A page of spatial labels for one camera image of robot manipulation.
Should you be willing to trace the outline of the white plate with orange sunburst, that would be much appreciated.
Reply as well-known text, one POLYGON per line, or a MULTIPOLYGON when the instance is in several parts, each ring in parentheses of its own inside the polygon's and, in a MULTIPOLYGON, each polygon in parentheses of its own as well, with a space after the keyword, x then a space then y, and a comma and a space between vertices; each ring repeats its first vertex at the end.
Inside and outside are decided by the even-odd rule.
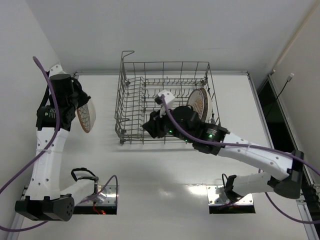
POLYGON ((187 105, 191 106, 192 109, 198 113, 199 118, 201 120, 202 115, 202 99, 201 99, 201 92, 200 88, 195 89, 191 92, 188 97, 187 105))

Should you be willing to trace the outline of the floral plate with orange rim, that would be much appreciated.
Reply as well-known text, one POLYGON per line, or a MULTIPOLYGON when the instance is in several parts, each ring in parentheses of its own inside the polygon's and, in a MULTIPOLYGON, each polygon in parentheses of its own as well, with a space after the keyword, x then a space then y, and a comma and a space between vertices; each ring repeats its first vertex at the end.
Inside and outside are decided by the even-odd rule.
POLYGON ((76 110, 76 114, 81 128, 85 133, 89 133, 96 121, 96 109, 92 100, 76 110))

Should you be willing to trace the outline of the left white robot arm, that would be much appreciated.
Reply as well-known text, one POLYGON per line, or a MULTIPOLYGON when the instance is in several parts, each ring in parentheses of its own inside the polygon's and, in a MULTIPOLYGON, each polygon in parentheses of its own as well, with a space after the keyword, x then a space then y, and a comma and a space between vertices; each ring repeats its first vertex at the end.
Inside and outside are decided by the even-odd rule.
POLYGON ((86 197, 95 195, 99 178, 91 171, 88 176, 71 176, 70 187, 60 189, 60 170, 66 140, 76 111, 90 100, 78 80, 68 73, 49 77, 53 94, 50 104, 42 102, 37 110, 37 151, 42 155, 33 165, 24 198, 15 203, 15 211, 33 221, 71 219, 75 207, 86 197))

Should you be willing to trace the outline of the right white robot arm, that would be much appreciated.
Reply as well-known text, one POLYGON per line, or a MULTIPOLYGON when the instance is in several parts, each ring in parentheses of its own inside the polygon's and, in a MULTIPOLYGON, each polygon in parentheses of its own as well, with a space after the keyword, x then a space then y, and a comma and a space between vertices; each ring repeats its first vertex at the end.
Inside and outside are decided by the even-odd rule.
POLYGON ((191 143, 201 153, 235 159, 261 170, 260 173, 247 176, 228 176, 223 187, 218 189, 222 201, 233 203, 248 194, 263 192, 274 192, 287 199, 300 197, 303 164, 293 158, 302 158, 304 154, 301 151, 284 156, 253 148, 226 128, 201 121, 190 106, 179 106, 170 113, 188 136, 180 132, 168 115, 161 116, 159 111, 153 111, 142 128, 154 139, 169 134, 191 143))

